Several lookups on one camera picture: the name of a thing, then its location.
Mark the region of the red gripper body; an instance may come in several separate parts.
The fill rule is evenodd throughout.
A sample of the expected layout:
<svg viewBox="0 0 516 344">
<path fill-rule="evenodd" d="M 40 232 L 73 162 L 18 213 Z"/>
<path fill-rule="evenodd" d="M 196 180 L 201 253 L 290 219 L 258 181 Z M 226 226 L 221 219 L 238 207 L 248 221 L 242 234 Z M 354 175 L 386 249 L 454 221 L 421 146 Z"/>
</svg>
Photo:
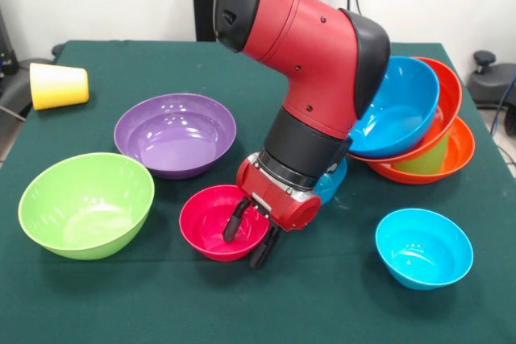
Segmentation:
<svg viewBox="0 0 516 344">
<path fill-rule="evenodd" d="M 257 153 L 240 165 L 236 183 L 284 231 L 303 229 L 315 218 L 322 204 L 314 190 L 297 190 L 266 172 L 259 164 Z"/>
</svg>

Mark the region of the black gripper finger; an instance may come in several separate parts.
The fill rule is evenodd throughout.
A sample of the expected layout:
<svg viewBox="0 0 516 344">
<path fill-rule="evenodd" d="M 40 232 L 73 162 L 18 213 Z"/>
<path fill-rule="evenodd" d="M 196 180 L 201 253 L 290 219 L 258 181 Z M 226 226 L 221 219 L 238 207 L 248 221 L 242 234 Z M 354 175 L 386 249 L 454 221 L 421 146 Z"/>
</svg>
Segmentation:
<svg viewBox="0 0 516 344">
<path fill-rule="evenodd" d="M 260 269 L 265 265 L 280 235 L 281 228 L 276 223 L 270 223 L 267 234 L 252 253 L 250 258 L 251 268 Z"/>
<path fill-rule="evenodd" d="M 225 242 L 231 242 L 235 238 L 237 231 L 243 220 L 243 214 L 251 205 L 251 203 L 252 201 L 249 198 L 243 197 L 240 203 L 235 207 L 235 210 L 230 216 L 227 225 L 223 231 L 223 240 Z"/>
</svg>

